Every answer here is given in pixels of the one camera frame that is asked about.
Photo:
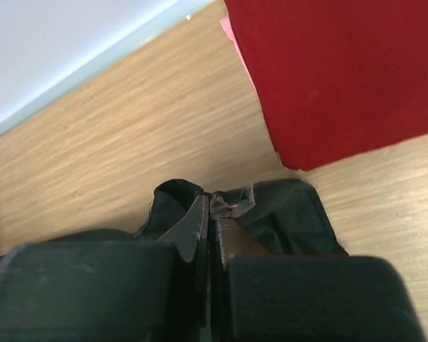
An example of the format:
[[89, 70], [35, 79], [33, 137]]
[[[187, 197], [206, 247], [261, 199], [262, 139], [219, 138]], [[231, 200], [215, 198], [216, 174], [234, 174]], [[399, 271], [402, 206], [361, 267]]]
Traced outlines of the black t-shirt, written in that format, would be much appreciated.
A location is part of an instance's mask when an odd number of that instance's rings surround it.
[[[54, 243], [157, 240], [187, 214], [205, 190], [188, 180], [172, 179], [157, 186], [145, 223], [135, 233], [100, 228], [56, 237]], [[239, 227], [274, 254], [325, 255], [347, 252], [338, 242], [316, 189], [302, 180], [273, 180], [207, 194], [213, 210], [232, 216]]]

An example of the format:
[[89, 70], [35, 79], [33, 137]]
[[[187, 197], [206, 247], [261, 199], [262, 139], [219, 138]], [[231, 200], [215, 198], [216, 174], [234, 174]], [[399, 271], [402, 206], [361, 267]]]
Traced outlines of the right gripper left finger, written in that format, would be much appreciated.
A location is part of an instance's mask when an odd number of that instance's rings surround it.
[[0, 261], [0, 341], [207, 341], [209, 199], [157, 240], [22, 244]]

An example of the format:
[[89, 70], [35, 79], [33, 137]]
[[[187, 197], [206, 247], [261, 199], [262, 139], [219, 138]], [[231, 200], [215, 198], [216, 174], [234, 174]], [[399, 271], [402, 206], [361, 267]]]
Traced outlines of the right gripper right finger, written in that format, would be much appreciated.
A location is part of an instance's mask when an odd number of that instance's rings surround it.
[[219, 341], [423, 341], [386, 260], [274, 254], [210, 202], [211, 323]]

